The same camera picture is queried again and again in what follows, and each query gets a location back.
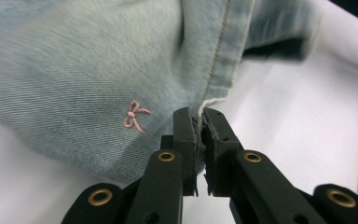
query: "pink embroidered bow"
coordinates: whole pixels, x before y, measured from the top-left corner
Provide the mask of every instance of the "pink embroidered bow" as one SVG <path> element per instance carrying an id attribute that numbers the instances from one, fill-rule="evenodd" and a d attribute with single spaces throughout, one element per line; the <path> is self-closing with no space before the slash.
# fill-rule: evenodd
<path id="1" fill-rule="evenodd" d="M 142 128 L 141 124 L 139 124 L 135 115 L 139 114 L 139 113 L 151 115 L 152 112 L 150 112 L 150 110 L 148 110 L 148 109 L 139 108 L 139 107 L 140 107 L 140 104 L 137 101 L 132 101 L 130 103 L 130 109 L 129 109 L 129 112 L 127 112 L 128 116 L 124 119 L 124 127 L 127 129 L 130 129 L 135 126 L 135 128 L 140 133 L 145 133 L 144 128 Z"/>

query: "embroidered bow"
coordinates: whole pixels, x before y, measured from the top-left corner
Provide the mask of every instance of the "embroidered bow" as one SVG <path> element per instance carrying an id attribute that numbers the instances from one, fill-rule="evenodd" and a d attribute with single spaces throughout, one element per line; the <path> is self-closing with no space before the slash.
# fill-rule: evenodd
<path id="1" fill-rule="evenodd" d="M 150 110 L 145 108 L 139 108 L 140 104 L 137 101 L 132 101 L 130 103 L 130 109 L 127 112 L 127 117 L 124 119 L 124 127 L 127 129 L 130 129 L 132 127 L 135 127 L 140 133 L 145 133 L 144 128 L 142 128 L 141 124 L 136 119 L 136 114 L 147 114 L 151 115 L 152 112 Z"/>

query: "light blue denim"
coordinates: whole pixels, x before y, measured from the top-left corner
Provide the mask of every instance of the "light blue denim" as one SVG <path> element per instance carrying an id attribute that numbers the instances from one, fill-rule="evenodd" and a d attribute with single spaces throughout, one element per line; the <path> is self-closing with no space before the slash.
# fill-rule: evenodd
<path id="1" fill-rule="evenodd" d="M 304 58 L 319 19 L 306 0 L 0 0 L 0 123 L 30 149 L 128 184 L 172 134 L 173 111 L 198 117 L 226 98 L 246 49 Z M 124 125 L 132 101 L 152 113 L 134 113 L 145 133 Z"/>

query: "fabric seam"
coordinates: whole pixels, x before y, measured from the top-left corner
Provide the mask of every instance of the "fabric seam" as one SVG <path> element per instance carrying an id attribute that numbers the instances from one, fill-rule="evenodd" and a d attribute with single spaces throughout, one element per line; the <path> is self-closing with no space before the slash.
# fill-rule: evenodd
<path id="1" fill-rule="evenodd" d="M 230 2 L 231 2 L 231 0 L 226 1 L 225 15 L 224 15 L 223 22 L 222 22 L 222 28 L 220 29 L 219 39 L 217 41 L 217 46 L 216 46 L 216 49 L 214 51 L 213 63 L 212 63 L 212 67 L 211 67 L 211 72 L 208 75 L 208 82 L 206 84 L 206 89 L 205 89 L 205 92 L 202 95 L 202 99 L 201 99 L 202 102 L 205 101 L 206 96 L 207 96 L 208 91 L 209 91 L 209 88 L 211 87 L 211 82 L 212 82 L 212 79 L 213 79 L 213 72 L 214 72 L 214 69 L 215 69 L 216 64 L 217 64 L 217 58 L 218 58 L 218 54 L 220 52 L 220 47 L 221 47 L 221 43 L 222 43 L 222 39 L 223 39 L 223 34 L 224 34 L 225 28 L 226 28 L 226 23 L 227 23 L 227 18 L 228 18 L 228 6 L 230 5 Z"/>

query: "black plastic part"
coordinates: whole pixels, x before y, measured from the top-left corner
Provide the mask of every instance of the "black plastic part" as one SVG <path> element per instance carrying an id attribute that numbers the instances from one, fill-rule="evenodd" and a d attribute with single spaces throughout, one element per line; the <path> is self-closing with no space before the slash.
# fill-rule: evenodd
<path id="1" fill-rule="evenodd" d="M 214 197 L 230 197 L 233 186 L 230 158 L 241 148 L 225 116 L 214 109 L 204 109 L 202 141 L 206 146 L 206 181 Z"/>
<path id="2" fill-rule="evenodd" d="M 162 161 L 161 153 L 172 153 L 174 158 Z M 151 155 L 126 223 L 182 223 L 182 160 L 176 150 Z"/>
<path id="3" fill-rule="evenodd" d="M 112 199 L 100 206 L 89 203 L 89 196 L 94 190 L 108 189 L 112 192 Z M 122 190 L 111 184 L 97 184 L 85 189 L 76 199 L 75 203 L 66 213 L 63 224 L 89 224 L 89 223 L 122 223 L 125 218 L 124 206 L 121 206 L 123 199 Z"/>
<path id="4" fill-rule="evenodd" d="M 308 193 L 302 191 L 301 189 L 298 189 L 298 192 L 300 192 L 300 194 L 303 196 L 303 198 L 305 200 L 307 200 L 307 202 L 313 207 L 315 208 L 316 211 L 318 211 L 316 209 L 316 203 L 315 203 L 315 200 L 313 199 L 313 197 L 311 195 L 309 195 Z"/>
<path id="5" fill-rule="evenodd" d="M 162 135 L 161 143 L 159 144 L 159 149 L 173 149 L 173 136 L 172 135 Z"/>
<path id="6" fill-rule="evenodd" d="M 355 206 L 342 206 L 337 203 L 337 201 L 347 203 L 348 199 L 345 197 L 337 197 L 336 199 L 331 200 L 331 198 L 327 196 L 329 190 L 343 192 L 352 197 L 355 201 Z M 313 193 L 313 199 L 315 201 L 315 207 L 317 208 L 318 212 L 324 216 L 329 223 L 358 223 L 358 195 L 349 189 L 344 189 L 340 186 L 332 184 L 321 185 L 315 189 Z"/>
<path id="7" fill-rule="evenodd" d="M 254 208 L 240 186 L 235 185 L 229 200 L 229 208 L 237 224 L 259 223 Z"/>
<path id="8" fill-rule="evenodd" d="M 173 113 L 173 148 L 183 156 L 183 194 L 193 196 L 197 188 L 197 171 L 195 170 L 195 152 L 197 139 L 188 107 Z"/>
<path id="9" fill-rule="evenodd" d="M 253 161 L 245 159 L 249 154 L 256 155 L 248 157 Z M 236 177 L 260 223 L 326 223 L 264 154 L 239 151 L 235 163 Z"/>

